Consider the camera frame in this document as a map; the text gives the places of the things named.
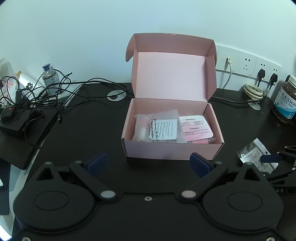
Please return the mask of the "pink paper card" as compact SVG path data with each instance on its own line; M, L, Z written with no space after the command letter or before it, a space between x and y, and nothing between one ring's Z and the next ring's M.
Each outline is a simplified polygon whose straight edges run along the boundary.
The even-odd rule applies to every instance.
M204 115L179 117L185 140L190 144L210 144L215 135Z

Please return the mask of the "frosted bag with white tube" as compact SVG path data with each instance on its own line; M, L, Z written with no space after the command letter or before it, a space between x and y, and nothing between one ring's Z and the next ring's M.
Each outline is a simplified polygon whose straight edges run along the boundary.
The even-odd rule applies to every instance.
M186 144L176 109L155 114L137 114L133 141Z

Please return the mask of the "pink cardboard box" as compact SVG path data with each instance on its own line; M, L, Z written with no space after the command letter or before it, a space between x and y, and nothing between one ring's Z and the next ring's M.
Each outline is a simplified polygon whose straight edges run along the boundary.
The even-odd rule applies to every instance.
M224 145L209 102L217 89L214 40L181 34L136 33L127 46L132 61L132 89L121 141L126 156L142 159L188 160L192 153L212 160ZM211 144L138 142L133 140L137 114L177 110L203 115L214 134Z

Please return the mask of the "brown fish oil bottle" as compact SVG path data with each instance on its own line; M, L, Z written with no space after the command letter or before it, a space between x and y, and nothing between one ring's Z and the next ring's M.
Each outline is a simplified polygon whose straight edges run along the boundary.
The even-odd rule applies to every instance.
M288 75L273 103L274 114L284 123L289 123L295 115L295 88L295 76Z

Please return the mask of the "silver desk grommet right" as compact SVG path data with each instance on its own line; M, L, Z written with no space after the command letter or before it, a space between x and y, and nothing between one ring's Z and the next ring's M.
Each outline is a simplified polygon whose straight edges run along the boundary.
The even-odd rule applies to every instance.
M260 110L261 107L257 102L248 102L248 105L254 110Z

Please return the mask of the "silver desk grommet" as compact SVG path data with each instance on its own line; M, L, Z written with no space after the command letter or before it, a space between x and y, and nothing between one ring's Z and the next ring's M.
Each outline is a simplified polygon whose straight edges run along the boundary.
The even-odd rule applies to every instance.
M261 107L257 102L248 102L248 105L254 110L260 110Z
M123 90L114 90L108 93L107 95L107 99L113 102L121 101L125 97L126 97L126 92Z

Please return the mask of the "silver desk grommet left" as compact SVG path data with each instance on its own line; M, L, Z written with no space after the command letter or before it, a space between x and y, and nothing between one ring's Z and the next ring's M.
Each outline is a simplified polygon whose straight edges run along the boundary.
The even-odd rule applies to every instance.
M107 95L107 99L113 102L121 101L125 97L126 97L126 92L123 90L114 90L108 93Z

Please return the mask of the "black box on desk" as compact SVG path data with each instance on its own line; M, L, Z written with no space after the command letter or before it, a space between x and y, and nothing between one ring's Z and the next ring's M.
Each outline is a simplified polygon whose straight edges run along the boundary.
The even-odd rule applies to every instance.
M56 108L16 111L1 123L1 159L24 170L58 117Z

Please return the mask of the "small glass medicine bottle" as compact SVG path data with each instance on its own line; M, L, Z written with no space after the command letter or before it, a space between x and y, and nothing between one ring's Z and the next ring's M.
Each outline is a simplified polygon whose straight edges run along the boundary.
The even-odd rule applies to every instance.
M42 79L46 85L46 92L48 95L57 95L60 93L60 79L50 63L43 66Z

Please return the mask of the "black wall plug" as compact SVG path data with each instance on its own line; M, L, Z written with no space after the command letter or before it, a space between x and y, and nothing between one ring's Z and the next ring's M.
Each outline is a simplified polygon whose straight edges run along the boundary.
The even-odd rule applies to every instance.
M274 84L278 81L278 75L276 73L273 73L270 77L270 80L269 80L269 86L267 87L266 91L265 91L265 94L267 95L271 88L274 86Z
M260 82L265 77L265 75L266 75L265 70L261 68L257 73L257 87L259 87Z

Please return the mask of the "white wall socket panel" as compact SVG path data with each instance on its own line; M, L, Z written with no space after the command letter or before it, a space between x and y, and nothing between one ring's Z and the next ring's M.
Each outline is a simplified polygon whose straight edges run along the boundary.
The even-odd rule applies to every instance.
M220 72L230 72L230 65L226 61L227 58L229 58L232 63L233 74L257 79L258 72L260 69L263 69L265 71L265 77L261 80L264 82L269 82L273 74L280 76L280 65L253 54L222 45L217 46L216 70Z

